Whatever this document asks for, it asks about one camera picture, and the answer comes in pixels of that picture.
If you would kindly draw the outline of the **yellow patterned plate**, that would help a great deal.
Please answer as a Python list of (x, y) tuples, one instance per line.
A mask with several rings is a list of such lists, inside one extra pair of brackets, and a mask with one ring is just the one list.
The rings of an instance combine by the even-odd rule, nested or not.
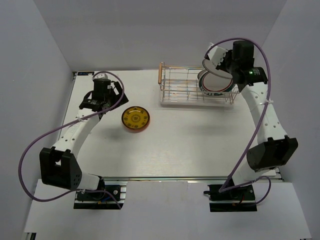
[(133, 128), (138, 128), (151, 121), (149, 112), (141, 106), (131, 106), (124, 110), (121, 115), (121, 122)]

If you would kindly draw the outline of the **white plate red lettering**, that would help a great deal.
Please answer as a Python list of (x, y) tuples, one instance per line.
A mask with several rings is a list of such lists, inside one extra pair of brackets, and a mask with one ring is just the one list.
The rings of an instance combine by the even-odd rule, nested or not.
[(223, 79), (230, 79), (230, 80), (232, 79), (232, 75), (230, 73), (216, 69), (214, 64), (208, 59), (203, 59), (202, 66), (213, 75), (216, 75)]

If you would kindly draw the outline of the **orange plate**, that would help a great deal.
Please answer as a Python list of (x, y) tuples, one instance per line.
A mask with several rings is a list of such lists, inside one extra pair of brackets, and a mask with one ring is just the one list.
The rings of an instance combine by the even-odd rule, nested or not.
[(148, 121), (143, 126), (139, 126), (138, 128), (135, 128), (133, 126), (129, 126), (127, 123), (122, 123), (122, 126), (123, 126), (123, 129), (126, 130), (127, 132), (136, 134), (136, 133), (140, 133), (140, 132), (144, 131), (145, 129), (147, 129), (149, 124), (150, 124), (150, 121)]

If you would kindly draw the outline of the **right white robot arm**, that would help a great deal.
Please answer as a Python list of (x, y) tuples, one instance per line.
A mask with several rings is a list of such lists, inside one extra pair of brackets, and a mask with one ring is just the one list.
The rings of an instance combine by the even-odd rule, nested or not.
[(217, 70), (231, 74), (255, 125), (248, 145), (220, 189), (233, 200), (243, 195), (243, 186), (286, 165), (298, 148), (297, 139), (288, 136), (273, 106), (270, 68), (254, 65), (255, 47), (257, 44), (243, 39), (234, 41), (231, 50), (215, 46), (208, 52)]

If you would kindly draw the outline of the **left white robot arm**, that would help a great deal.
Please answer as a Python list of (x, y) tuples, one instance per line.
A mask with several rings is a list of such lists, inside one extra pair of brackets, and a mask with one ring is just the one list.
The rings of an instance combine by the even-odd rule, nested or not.
[(44, 147), (40, 151), (43, 184), (67, 190), (88, 190), (94, 199), (103, 198), (106, 187), (102, 184), (102, 178), (82, 172), (77, 157), (88, 135), (104, 114), (128, 101), (120, 82), (107, 78), (94, 79), (93, 90), (80, 103), (75, 122), (67, 127), (52, 147)]

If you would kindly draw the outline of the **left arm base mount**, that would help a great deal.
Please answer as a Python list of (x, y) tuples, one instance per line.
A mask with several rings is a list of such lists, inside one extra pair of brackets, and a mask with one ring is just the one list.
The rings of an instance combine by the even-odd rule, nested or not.
[(101, 179), (97, 191), (80, 190), (74, 198), (75, 210), (120, 210), (126, 199), (127, 183)]

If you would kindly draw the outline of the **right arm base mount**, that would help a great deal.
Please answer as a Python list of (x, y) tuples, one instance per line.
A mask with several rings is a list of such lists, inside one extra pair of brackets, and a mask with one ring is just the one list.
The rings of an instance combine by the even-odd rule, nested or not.
[(203, 192), (209, 198), (212, 213), (256, 212), (256, 197), (252, 185), (219, 193), (221, 184), (208, 185)]

